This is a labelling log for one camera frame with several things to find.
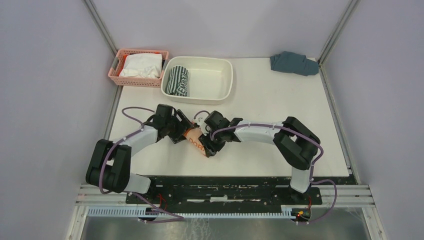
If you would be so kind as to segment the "orange and cream cloth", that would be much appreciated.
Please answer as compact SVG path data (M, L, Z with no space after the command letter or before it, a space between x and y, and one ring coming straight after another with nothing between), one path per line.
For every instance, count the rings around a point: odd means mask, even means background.
M203 135L202 130L199 127L188 129L183 136L203 155L206 155L204 145L199 140L199 137Z

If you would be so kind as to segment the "green white striped towel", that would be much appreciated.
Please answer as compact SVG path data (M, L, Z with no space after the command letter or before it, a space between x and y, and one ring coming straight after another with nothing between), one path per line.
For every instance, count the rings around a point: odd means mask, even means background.
M176 65L171 68L165 93L172 96L188 96L189 71L187 68Z

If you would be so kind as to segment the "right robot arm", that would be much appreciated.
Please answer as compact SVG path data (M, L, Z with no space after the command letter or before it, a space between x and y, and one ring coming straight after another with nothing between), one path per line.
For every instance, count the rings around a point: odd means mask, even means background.
M258 142L275 146L291 166L289 199L302 204L309 198L315 162L323 155L320 139L293 116L280 122L254 122L241 117L232 120L220 112L202 110L194 118L200 128L198 140L206 157L213 157L226 143Z

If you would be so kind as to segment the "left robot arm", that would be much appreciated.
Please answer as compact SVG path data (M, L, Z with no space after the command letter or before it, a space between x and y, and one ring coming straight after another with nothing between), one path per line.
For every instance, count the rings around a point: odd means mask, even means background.
M144 203L150 204L156 200L158 191L151 186L149 177L131 172L132 157L165 137L173 144L184 141L184 134L195 126L181 110L166 104L158 104L145 121L127 113L124 116L139 123L139 127L117 140L98 140L85 181L98 187L102 194L135 192Z

